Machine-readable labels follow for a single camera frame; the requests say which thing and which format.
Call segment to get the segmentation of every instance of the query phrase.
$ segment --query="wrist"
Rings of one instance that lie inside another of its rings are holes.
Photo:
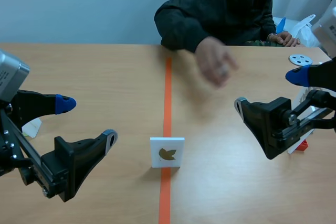
[[[269,35],[267,36],[266,41],[267,41],[267,42],[270,42],[270,41],[272,40],[272,38],[273,38],[275,35],[278,35],[278,34],[275,34],[275,33],[271,33],[271,34],[269,34]]]

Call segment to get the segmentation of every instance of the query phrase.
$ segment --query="robotic arm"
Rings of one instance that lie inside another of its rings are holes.
[[[293,69],[286,79],[294,85],[325,88],[336,92],[336,8],[313,26],[313,32],[323,44],[331,58],[321,65],[310,65]],[[336,98],[321,89],[311,90],[306,99],[296,108],[291,101],[280,97],[270,103],[249,103],[238,98],[234,104],[243,122],[254,134],[268,159],[273,159],[298,142],[312,129],[334,129],[336,115],[323,119],[336,111]],[[309,106],[317,109],[308,117],[299,120],[298,116]]]
[[[23,136],[22,127],[43,115],[66,113],[76,102],[59,94],[19,90],[29,71],[20,59],[0,50],[0,176],[18,168],[25,185],[36,181],[46,197],[59,195],[66,202],[76,195],[118,135],[106,130],[95,139],[74,143],[58,136],[55,150],[40,156]]]

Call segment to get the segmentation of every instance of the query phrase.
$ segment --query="white disc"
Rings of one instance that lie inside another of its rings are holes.
[[[313,61],[305,55],[291,55],[289,61],[298,66],[311,65]]]

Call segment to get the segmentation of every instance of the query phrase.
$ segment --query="black jacket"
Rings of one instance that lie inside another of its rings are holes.
[[[169,0],[154,20],[162,45],[191,52],[207,36],[240,45],[276,32],[272,0]]]

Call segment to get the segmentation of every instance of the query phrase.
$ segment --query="blue fingertip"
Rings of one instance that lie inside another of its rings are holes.
[[[309,87],[308,69],[310,65],[303,66],[299,70],[290,70],[286,74],[286,80],[298,86]]]
[[[74,98],[69,98],[68,100],[65,100],[63,96],[60,94],[56,95],[55,98],[55,114],[59,115],[64,112],[68,112],[72,110],[74,107],[76,107],[76,101]]]

